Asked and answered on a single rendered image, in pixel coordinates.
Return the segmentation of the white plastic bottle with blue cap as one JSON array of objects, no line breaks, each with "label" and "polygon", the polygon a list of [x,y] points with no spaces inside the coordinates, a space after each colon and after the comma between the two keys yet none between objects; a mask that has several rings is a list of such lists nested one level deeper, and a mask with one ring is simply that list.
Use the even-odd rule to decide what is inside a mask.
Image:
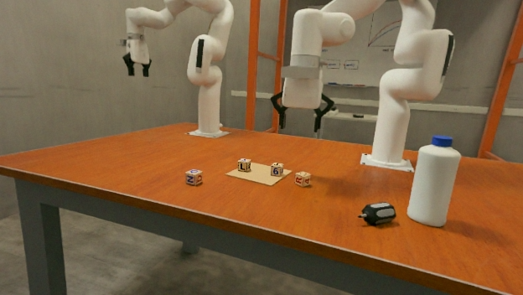
[{"label": "white plastic bottle with blue cap", "polygon": [[448,207],[461,155],[451,148],[453,139],[433,136],[432,145],[421,147],[407,215],[429,226],[446,223]]}]

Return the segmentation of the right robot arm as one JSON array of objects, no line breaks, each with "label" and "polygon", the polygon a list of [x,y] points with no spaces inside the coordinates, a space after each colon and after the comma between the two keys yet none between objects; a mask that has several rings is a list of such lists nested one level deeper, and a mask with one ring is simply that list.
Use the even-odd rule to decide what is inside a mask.
[{"label": "right robot arm", "polygon": [[[166,28],[175,21],[179,13],[194,5],[215,15],[210,24],[209,36],[200,35],[193,42],[187,74],[192,84],[207,85],[199,89],[199,130],[195,133],[203,136],[221,135],[222,74],[210,61],[220,61],[225,55],[234,17],[233,7],[229,0],[164,0],[164,3],[166,8],[158,13],[147,8],[127,9],[127,39],[145,41],[144,26]],[[116,39],[116,45],[126,46],[127,39]]]}]

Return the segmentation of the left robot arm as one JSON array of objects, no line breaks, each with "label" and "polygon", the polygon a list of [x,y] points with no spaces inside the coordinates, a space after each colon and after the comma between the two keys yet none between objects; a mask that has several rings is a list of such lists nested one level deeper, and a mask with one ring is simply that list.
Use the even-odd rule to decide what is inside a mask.
[{"label": "left robot arm", "polygon": [[[282,66],[281,78],[319,79],[318,67],[326,65],[321,59],[322,47],[347,43],[355,33],[354,21],[373,13],[384,1],[333,0],[320,11],[298,11],[293,22],[291,64]],[[372,155],[366,157],[370,163],[393,168],[406,166],[402,154],[411,114],[406,100],[430,101],[438,95],[454,49],[450,31],[432,30],[435,12],[428,0],[399,2],[403,20],[394,60],[400,65],[423,67],[390,70],[382,76]]]}]

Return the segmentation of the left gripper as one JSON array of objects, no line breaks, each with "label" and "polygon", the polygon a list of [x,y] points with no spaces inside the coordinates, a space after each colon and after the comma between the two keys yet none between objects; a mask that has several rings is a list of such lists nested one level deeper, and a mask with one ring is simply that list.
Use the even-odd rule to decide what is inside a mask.
[{"label": "left gripper", "polygon": [[[282,97],[283,106],[277,103],[277,99]],[[327,102],[328,105],[320,110],[322,100]],[[334,105],[334,101],[329,99],[323,94],[323,71],[320,71],[319,80],[313,79],[293,79],[285,78],[283,91],[271,97],[274,108],[278,111],[279,115],[279,126],[281,129],[286,126],[286,114],[285,111],[289,108],[303,108],[303,109],[314,109],[317,117],[315,118],[314,132],[317,132],[321,127],[321,119],[331,107]]]}]

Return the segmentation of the tan square mat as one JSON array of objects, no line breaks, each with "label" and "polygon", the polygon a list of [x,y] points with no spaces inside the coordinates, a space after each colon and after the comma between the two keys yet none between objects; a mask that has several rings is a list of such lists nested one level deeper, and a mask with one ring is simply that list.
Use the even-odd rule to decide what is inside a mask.
[{"label": "tan square mat", "polygon": [[238,171],[237,169],[226,173],[225,176],[230,176],[237,179],[243,179],[257,184],[263,184],[272,187],[274,184],[284,179],[293,171],[283,169],[281,177],[271,176],[271,166],[251,163],[251,169],[248,172]]}]

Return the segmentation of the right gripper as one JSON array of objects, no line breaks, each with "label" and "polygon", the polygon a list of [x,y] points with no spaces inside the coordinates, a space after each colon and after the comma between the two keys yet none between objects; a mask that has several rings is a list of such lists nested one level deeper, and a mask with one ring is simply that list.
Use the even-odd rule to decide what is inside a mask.
[{"label": "right gripper", "polygon": [[[140,42],[139,42],[140,41]],[[144,42],[144,43],[143,43]],[[129,58],[128,58],[129,57]],[[142,64],[143,76],[149,77],[148,69],[151,65],[151,60],[149,59],[148,46],[145,41],[128,39],[127,40],[127,54],[122,56],[125,64],[128,68],[128,75],[134,76],[134,64]],[[148,65],[147,65],[148,64]]]}]

